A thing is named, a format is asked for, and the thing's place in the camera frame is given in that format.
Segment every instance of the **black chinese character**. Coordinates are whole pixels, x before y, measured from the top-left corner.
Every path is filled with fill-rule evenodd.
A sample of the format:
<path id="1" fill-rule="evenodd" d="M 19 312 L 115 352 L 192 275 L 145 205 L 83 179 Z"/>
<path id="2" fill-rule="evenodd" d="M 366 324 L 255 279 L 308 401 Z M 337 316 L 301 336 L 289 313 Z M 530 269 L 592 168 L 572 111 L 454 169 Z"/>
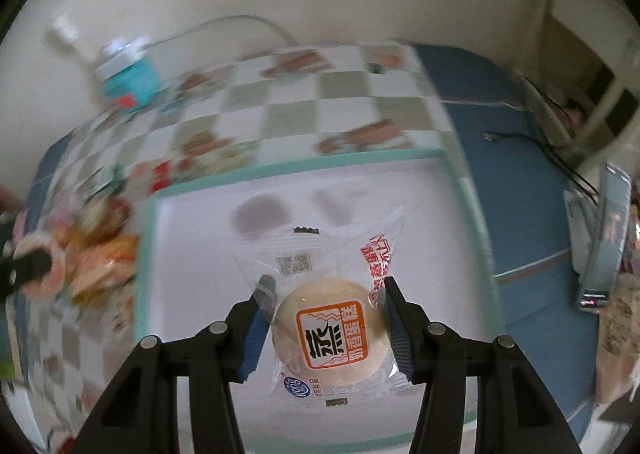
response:
<path id="1" fill-rule="evenodd" d="M 309 344 L 309 354 L 312 358 L 326 357 L 327 355 L 337 355 L 344 353 L 342 346 L 342 334 L 340 325 L 329 326 L 329 323 L 322 328 L 305 330 L 306 342 Z"/>

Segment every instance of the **blue gripper pad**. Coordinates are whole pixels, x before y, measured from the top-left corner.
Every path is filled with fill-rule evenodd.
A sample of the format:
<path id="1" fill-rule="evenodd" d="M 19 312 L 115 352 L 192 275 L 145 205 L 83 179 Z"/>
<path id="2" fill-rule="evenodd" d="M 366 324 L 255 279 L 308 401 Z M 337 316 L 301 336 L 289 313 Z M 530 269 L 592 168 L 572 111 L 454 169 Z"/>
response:
<path id="1" fill-rule="evenodd" d="M 404 324 L 398 314 L 398 308 L 396 308 L 396 304 L 394 304 L 388 294 L 386 294 L 384 298 L 384 308 L 391 349 L 394 352 L 396 364 L 400 372 L 403 373 L 410 382 L 413 382 L 415 378 L 415 365 L 412 360 L 412 358 L 414 358 L 414 350 L 409 339 L 409 333 L 407 333 L 404 328 Z"/>
<path id="2" fill-rule="evenodd" d="M 258 367 L 260 353 L 269 332 L 269 322 L 260 309 L 256 309 L 249 329 L 242 341 L 242 361 L 238 368 L 238 377 L 244 382 Z"/>

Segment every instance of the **blue oval logo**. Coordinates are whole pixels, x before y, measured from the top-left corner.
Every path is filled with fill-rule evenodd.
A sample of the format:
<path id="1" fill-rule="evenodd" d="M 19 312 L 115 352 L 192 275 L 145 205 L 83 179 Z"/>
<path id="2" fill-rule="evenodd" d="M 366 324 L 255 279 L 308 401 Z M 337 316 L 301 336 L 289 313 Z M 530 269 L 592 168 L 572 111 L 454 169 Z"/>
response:
<path id="1" fill-rule="evenodd" d="M 287 389 L 289 394 L 293 394 L 296 398 L 306 398 L 311 394 L 311 387 L 293 376 L 285 377 L 284 388 Z"/>

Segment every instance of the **green and white checkered pattern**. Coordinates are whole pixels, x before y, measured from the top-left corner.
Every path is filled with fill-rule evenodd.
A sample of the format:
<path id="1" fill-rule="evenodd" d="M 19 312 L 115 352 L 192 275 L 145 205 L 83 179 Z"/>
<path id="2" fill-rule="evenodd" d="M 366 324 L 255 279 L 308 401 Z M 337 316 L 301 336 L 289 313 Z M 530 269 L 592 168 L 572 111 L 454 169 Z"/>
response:
<path id="1" fill-rule="evenodd" d="M 305 46 L 279 53 L 297 50 L 315 50 L 332 67 L 270 79 L 262 72 L 276 64 L 277 54 L 258 57 L 233 64 L 226 87 L 206 100 L 169 111 L 146 108 L 110 126 L 104 123 L 107 115 L 98 116 L 76 130 L 51 189 L 75 189 L 101 167 L 116 163 L 128 174 L 134 164 L 165 157 L 201 131 L 236 143 L 255 142 L 254 165 L 266 165 L 318 156 L 316 145 L 327 136 L 391 119 L 415 147 L 447 150 L 473 216 L 485 228 L 458 137 L 413 48 L 396 43 Z M 366 55 L 371 51 L 402 56 L 401 69 L 369 73 Z M 83 389 L 104 390 L 134 345 L 130 330 L 108 331 L 112 313 L 106 308 L 80 315 L 60 301 L 30 304 L 31 380 L 74 431 L 84 420 L 78 402 Z M 51 355 L 62 360 L 62 378 L 43 369 Z"/>

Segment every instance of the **orange square label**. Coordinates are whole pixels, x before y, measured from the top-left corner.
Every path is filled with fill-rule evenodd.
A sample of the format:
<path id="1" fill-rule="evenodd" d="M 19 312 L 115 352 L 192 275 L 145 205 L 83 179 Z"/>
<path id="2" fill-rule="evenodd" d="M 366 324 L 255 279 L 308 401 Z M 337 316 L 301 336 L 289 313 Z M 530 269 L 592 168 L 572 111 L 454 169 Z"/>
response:
<path id="1" fill-rule="evenodd" d="M 359 301 L 300 310 L 296 314 L 306 365 L 324 369 L 360 362 L 369 355 Z"/>

